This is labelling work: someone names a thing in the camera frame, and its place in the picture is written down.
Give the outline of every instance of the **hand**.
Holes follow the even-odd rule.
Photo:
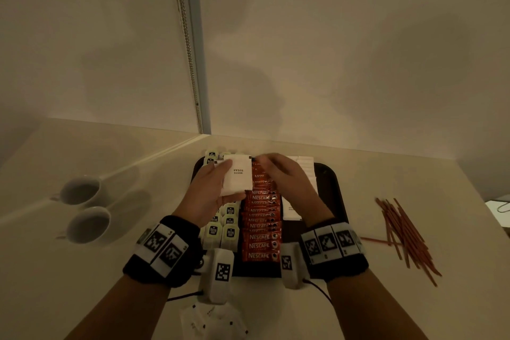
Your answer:
[[[226,160],[217,167],[209,163],[200,168],[173,215],[203,227],[222,205],[243,200],[245,193],[220,196],[223,179],[231,167],[232,160]]]
[[[297,162],[279,153],[260,155],[256,159],[307,226],[334,217]]]

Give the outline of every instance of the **person's left hand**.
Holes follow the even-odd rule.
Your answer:
[[[217,167],[209,163],[200,168],[173,215],[203,227],[222,205],[243,200],[246,197],[244,192],[220,196],[223,179],[231,167],[232,160],[225,160]]]

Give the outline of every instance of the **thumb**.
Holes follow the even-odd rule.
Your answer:
[[[270,176],[271,179],[278,182],[280,179],[284,179],[286,174],[274,165],[274,163],[267,157],[266,155],[260,155],[256,157],[257,161],[260,163],[264,171]]]

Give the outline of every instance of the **finger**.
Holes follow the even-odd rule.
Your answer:
[[[226,195],[226,196],[220,196],[218,198],[218,208],[220,208],[222,205],[226,203],[233,203],[243,200],[246,197],[246,194],[244,192],[239,192],[237,194],[232,195]]]
[[[206,164],[204,166],[202,166],[198,172],[196,173],[195,177],[193,178],[193,180],[195,180],[196,178],[201,178],[202,176],[205,176],[207,175],[209,172],[213,171],[214,169],[214,163],[211,162],[209,164]]]
[[[292,175],[302,170],[297,162],[279,153],[268,153],[266,156],[285,173]]]
[[[273,180],[278,180],[284,177],[283,173],[274,163],[269,159],[268,155],[260,155],[256,157],[256,160],[260,163],[264,171]]]
[[[228,172],[228,170],[230,168],[232,168],[232,164],[233,164],[233,162],[230,159],[225,160],[223,163],[218,164],[214,168],[213,175],[215,177],[221,178],[221,180],[223,180],[223,178],[225,177],[225,175]]]

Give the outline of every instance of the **white mug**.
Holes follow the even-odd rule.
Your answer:
[[[50,199],[82,207],[107,206],[110,204],[110,197],[101,179],[88,175],[71,179],[64,184],[60,193],[52,195]]]
[[[100,206],[79,212],[67,225],[65,236],[74,244],[106,244],[111,230],[112,215]]]

